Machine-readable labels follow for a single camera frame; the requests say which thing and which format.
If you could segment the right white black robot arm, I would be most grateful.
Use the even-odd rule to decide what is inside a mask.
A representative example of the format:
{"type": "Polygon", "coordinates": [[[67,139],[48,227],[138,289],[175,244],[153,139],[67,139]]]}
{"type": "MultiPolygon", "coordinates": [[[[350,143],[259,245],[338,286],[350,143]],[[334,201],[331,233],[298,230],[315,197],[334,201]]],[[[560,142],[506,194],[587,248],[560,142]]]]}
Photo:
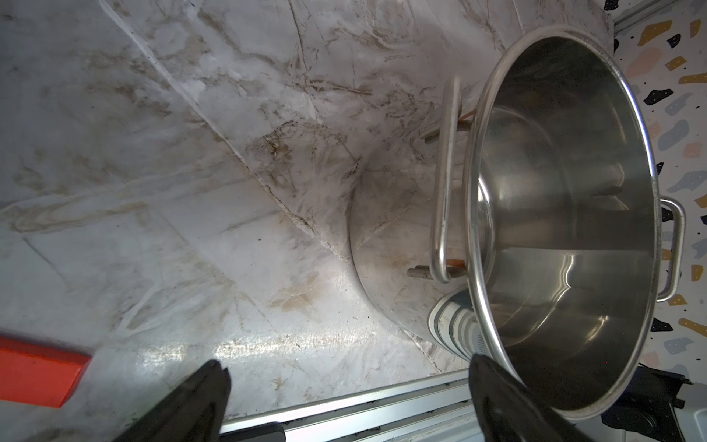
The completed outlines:
{"type": "Polygon", "coordinates": [[[641,365],[601,421],[655,441],[705,441],[706,385],[641,365]]]}

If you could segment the stainless steel pot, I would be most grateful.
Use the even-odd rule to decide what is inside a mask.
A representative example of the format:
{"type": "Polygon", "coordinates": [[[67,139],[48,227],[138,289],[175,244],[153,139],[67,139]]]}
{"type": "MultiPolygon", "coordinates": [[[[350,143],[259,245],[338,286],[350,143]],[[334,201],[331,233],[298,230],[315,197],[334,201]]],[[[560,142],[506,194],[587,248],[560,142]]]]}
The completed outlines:
{"type": "Polygon", "coordinates": [[[685,214],[660,195],[620,68],[579,29],[535,29],[470,112],[379,149],[353,193],[353,264],[389,319],[491,357],[564,418],[607,411],[678,288],[685,214]]]}

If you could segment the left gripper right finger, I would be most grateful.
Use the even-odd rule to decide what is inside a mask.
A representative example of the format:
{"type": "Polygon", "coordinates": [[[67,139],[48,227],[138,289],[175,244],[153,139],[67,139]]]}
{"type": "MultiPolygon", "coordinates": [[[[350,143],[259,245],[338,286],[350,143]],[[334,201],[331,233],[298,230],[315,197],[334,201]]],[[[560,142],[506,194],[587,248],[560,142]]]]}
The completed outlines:
{"type": "Polygon", "coordinates": [[[486,355],[469,365],[469,391],[487,441],[589,441],[486,355]]]}

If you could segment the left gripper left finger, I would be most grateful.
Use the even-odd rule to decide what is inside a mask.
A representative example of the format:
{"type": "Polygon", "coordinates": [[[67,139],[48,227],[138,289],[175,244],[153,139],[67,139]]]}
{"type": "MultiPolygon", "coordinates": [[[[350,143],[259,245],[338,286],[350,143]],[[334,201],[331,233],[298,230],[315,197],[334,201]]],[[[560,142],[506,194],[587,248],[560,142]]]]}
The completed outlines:
{"type": "Polygon", "coordinates": [[[209,360],[116,439],[217,441],[230,390],[228,370],[209,360]]]}

